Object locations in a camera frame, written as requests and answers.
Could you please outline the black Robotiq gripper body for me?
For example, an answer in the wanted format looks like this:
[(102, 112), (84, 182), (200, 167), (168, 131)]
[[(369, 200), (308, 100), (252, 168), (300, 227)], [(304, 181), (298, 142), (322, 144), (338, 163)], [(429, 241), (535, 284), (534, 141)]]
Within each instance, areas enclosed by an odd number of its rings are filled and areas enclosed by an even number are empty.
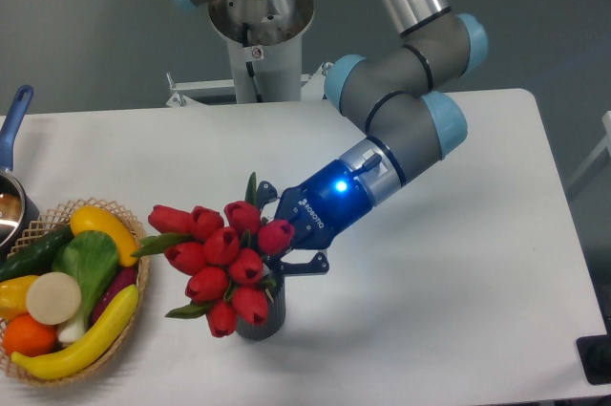
[(301, 184), (287, 188), (275, 218), (295, 229), (294, 249), (325, 249), (333, 239), (372, 210), (360, 172), (334, 160)]

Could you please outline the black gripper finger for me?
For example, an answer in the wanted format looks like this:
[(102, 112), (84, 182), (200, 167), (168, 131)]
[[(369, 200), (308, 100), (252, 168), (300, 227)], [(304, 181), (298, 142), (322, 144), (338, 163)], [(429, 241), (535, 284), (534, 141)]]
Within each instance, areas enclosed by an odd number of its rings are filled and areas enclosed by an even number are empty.
[(306, 263), (288, 263), (278, 260), (270, 260), (267, 263), (270, 270), (276, 271), (281, 276), (316, 276), (325, 275), (329, 272), (330, 264), (327, 258), (327, 250), (318, 250)]
[(256, 190), (256, 206), (259, 210), (279, 199), (278, 191), (272, 183), (261, 181)]

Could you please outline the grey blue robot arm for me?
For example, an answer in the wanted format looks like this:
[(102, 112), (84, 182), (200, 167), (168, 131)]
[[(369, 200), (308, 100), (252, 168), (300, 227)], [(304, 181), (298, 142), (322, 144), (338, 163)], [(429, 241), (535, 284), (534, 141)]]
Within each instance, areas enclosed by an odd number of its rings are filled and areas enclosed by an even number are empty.
[[(208, 8), (225, 40), (239, 103), (302, 98), (302, 37), (313, 0), (173, 0), (188, 10)], [(324, 253), (333, 239), (432, 165), (467, 136), (457, 104), (440, 92), (447, 81), (477, 67), (488, 37), (469, 14), (447, 0), (382, 0), (401, 39), (379, 60), (349, 54), (323, 68), (323, 96), (364, 138), (322, 170), (282, 194), (251, 183), (258, 206), (276, 203), (275, 216), (295, 230), (282, 253)]]

